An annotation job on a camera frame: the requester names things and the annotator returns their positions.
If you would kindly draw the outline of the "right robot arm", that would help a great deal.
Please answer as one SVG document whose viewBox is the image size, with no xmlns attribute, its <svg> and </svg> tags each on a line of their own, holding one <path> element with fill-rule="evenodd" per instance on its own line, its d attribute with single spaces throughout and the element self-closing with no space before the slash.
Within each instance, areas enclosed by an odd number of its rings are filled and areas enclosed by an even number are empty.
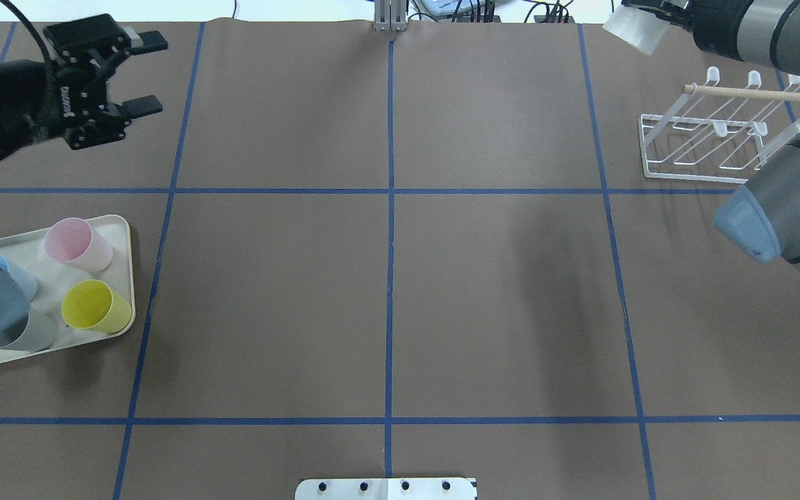
<svg viewBox="0 0 800 500">
<path fill-rule="evenodd" d="M 800 1 L 623 1 L 604 25 L 646 54 L 668 26 L 699 50 L 800 76 Z M 800 124 L 778 137 L 760 171 L 715 211 L 715 228 L 760 263 L 800 272 Z"/>
</svg>

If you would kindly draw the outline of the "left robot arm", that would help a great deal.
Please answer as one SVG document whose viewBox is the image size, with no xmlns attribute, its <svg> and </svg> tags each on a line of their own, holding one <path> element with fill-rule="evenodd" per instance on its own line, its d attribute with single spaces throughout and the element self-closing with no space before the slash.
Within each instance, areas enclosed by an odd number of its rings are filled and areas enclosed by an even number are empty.
<svg viewBox="0 0 800 500">
<path fill-rule="evenodd" d="M 61 22 L 38 31 L 11 2 L 41 61 L 0 62 L 0 162 L 20 149 L 63 139 L 74 151 L 123 140 L 133 120 L 161 112 L 156 96 L 115 103 L 108 80 L 133 55 L 168 48 L 158 31 L 136 33 L 108 14 Z M 0 268 L 0 333 L 28 319 L 31 302 Z"/>
</svg>

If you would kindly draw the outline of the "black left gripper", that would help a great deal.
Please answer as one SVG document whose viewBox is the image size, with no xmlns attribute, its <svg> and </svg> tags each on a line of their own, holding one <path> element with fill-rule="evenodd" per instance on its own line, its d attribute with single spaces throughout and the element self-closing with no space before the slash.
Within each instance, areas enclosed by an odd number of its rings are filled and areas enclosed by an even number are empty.
<svg viewBox="0 0 800 500">
<path fill-rule="evenodd" d="M 62 136 L 74 151 L 125 138 L 131 118 L 162 112 L 155 95 L 111 101 L 108 82 L 130 53 L 169 48 L 160 31 L 123 29 L 109 14 L 47 26 L 42 37 L 55 53 L 54 82 Z"/>
</svg>

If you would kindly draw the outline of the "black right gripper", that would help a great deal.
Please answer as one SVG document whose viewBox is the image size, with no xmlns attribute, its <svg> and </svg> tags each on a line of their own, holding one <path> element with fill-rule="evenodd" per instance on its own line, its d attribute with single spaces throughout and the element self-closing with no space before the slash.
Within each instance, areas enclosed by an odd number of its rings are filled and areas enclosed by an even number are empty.
<svg viewBox="0 0 800 500">
<path fill-rule="evenodd" d="M 649 13 L 670 26 L 692 32 L 691 1 L 622 1 L 620 4 Z"/>
</svg>

